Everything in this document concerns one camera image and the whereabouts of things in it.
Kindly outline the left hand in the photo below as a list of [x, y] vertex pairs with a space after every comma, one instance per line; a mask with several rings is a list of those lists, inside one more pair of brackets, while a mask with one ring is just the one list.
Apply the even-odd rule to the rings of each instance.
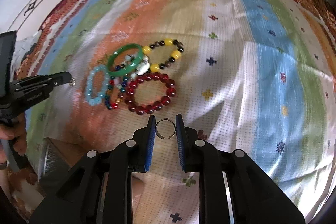
[[16, 139], [13, 148], [20, 156], [23, 156], [27, 150], [25, 113], [20, 114], [17, 118], [17, 123], [13, 127], [1, 125], [1, 140]]

